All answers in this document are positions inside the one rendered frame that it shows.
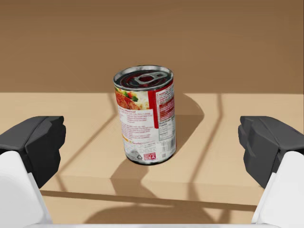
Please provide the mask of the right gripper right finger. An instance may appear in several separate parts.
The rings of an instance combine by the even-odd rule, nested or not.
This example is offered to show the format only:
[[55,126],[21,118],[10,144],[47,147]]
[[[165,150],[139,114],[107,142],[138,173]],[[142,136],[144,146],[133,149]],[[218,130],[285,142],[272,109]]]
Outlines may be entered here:
[[304,134],[268,116],[241,116],[248,174],[264,189],[253,224],[304,225]]

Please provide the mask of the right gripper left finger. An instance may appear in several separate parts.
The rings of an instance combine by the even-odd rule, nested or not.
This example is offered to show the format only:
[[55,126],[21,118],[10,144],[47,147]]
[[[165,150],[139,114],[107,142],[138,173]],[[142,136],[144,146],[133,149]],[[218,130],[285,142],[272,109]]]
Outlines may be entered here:
[[0,225],[51,224],[40,188],[58,171],[63,116],[31,117],[0,134]]

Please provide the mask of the red and white can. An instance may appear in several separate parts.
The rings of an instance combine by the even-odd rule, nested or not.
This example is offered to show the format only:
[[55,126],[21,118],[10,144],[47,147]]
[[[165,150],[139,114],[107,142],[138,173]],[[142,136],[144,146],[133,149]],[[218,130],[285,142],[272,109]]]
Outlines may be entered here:
[[133,66],[113,79],[126,157],[156,165],[176,152],[173,72],[162,66]]

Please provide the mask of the pale wooden shelf unit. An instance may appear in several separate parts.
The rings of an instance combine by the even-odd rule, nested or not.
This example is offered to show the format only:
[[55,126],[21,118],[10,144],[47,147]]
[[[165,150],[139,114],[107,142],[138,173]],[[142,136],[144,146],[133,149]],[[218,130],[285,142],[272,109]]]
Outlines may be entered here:
[[[250,223],[263,189],[246,172],[240,117],[304,132],[304,0],[0,0],[0,133],[62,115],[55,223]],[[113,77],[174,73],[177,152],[124,154]]]

